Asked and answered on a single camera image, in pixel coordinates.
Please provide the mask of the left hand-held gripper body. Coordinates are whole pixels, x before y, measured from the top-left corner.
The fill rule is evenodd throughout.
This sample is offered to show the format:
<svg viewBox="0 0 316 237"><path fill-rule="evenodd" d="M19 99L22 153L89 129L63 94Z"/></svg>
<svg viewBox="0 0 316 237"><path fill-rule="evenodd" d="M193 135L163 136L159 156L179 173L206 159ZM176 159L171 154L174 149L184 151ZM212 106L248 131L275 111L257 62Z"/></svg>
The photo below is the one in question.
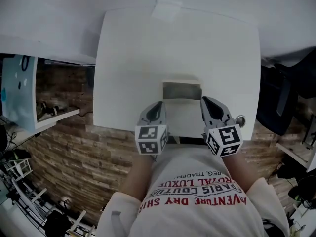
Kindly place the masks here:
<svg viewBox="0 0 316 237"><path fill-rule="evenodd" d="M156 156L162 154L168 141L168 125L140 125L135 127L135 143L140 155Z"/></svg>

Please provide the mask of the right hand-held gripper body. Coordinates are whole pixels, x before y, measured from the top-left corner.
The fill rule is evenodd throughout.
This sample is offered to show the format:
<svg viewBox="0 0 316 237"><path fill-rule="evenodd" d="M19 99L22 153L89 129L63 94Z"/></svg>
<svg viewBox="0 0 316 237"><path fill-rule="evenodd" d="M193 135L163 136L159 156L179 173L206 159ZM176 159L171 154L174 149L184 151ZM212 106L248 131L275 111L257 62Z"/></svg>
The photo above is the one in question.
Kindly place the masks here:
<svg viewBox="0 0 316 237"><path fill-rule="evenodd" d="M204 132L210 151L221 158L237 154L243 144L240 126L232 118L206 126Z"/></svg>

